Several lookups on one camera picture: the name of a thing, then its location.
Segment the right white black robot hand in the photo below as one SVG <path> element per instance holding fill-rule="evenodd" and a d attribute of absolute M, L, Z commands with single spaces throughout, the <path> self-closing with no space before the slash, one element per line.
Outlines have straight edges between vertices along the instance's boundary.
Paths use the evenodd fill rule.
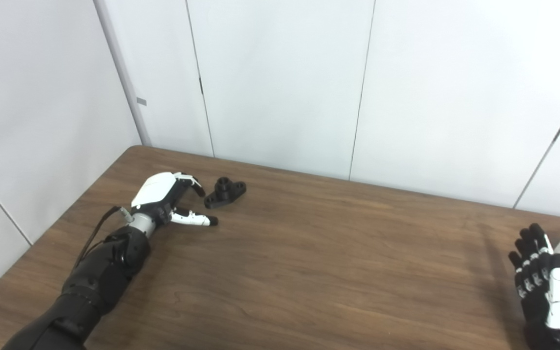
<path fill-rule="evenodd" d="M 531 350 L 560 350 L 560 253 L 537 223 L 519 235 L 507 257 L 525 318 L 523 337 Z"/>

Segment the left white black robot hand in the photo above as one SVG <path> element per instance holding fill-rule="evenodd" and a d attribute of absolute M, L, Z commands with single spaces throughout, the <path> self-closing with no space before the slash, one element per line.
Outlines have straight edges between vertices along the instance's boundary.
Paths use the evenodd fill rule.
<path fill-rule="evenodd" d="M 129 225 L 148 237 L 154 230 L 169 223 L 218 226 L 217 217 L 178 208 L 178 203 L 189 188 L 199 197 L 205 197 L 204 188 L 193 175 L 164 172 L 149 177 L 131 202 L 132 221 Z"/>

